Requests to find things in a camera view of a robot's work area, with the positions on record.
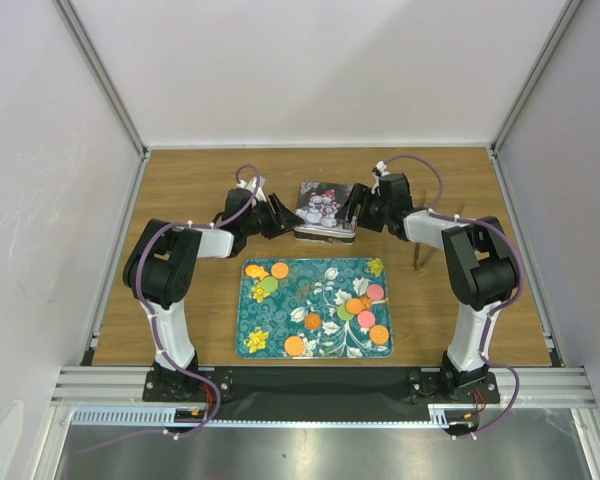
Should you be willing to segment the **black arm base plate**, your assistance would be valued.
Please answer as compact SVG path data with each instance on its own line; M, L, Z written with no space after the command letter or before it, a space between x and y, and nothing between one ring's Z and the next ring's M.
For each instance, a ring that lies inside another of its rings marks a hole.
M419 421L445 404L469 410L500 402L495 375L453 388L437 367L210 367L220 390L218 420L281 422Z

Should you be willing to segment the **square cookie tin box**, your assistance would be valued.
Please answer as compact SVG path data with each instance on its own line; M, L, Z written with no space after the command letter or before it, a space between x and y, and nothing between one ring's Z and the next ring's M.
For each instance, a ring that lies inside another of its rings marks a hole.
M355 244L356 231L299 227L294 229L294 237L298 241L352 246Z

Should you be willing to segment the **snowman cookie tin lid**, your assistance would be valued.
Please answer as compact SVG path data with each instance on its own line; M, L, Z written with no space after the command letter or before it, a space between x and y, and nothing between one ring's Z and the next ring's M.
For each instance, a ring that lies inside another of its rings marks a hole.
M299 185L295 214L304 223L296 228L344 229L344 221L336 217L351 192L352 185L302 181Z

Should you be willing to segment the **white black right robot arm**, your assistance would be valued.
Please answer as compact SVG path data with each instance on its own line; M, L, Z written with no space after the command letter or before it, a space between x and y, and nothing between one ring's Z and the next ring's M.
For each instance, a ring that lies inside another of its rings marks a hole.
M377 179L373 188L355 184L338 219L444 253L449 283L459 302L452 341L443 353L440 386L454 402L472 395L489 373L489 346L500 311L521 292L521 262L493 216L465 219L415 207L403 174Z

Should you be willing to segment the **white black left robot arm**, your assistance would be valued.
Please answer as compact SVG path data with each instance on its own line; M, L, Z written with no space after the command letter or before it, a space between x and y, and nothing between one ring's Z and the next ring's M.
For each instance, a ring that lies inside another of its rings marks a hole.
M224 210L209 225L148 221L123 269L123 283L147 316L155 348L145 401L190 401L201 386L210 385L199 373L185 313L196 262L233 258L250 236L273 239L303 223L276 195L256 187L231 189Z

